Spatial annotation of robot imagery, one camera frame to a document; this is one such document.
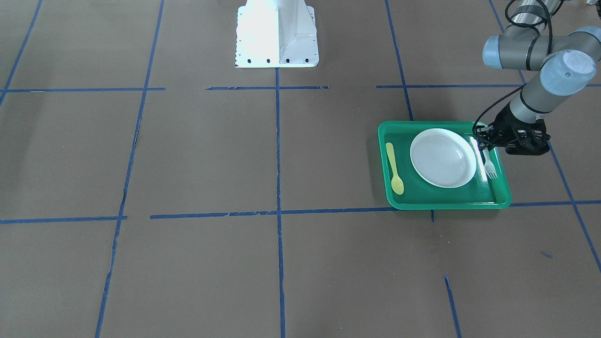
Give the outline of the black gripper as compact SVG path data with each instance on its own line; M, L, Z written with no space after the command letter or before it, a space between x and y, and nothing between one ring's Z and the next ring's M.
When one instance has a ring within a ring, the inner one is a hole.
M487 124L473 124L473 135L479 141L481 152L492 152L494 148L523 148L532 124L516 118L509 104Z

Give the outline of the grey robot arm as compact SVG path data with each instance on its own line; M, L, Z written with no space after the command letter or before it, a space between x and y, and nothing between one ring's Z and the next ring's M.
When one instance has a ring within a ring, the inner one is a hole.
M511 101L493 122L474 122L479 150L504 147L513 155L549 152L545 117L595 76L601 30L584 26L567 36L554 36L552 17L560 6L559 0L522 0L512 14L505 15L509 25L504 33L487 39L482 52L485 65L536 75L511 92Z

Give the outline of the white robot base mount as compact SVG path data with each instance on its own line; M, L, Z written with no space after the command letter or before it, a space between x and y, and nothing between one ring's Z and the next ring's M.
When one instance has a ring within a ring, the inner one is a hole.
M238 8L235 66L316 67L316 14L304 0L247 0Z

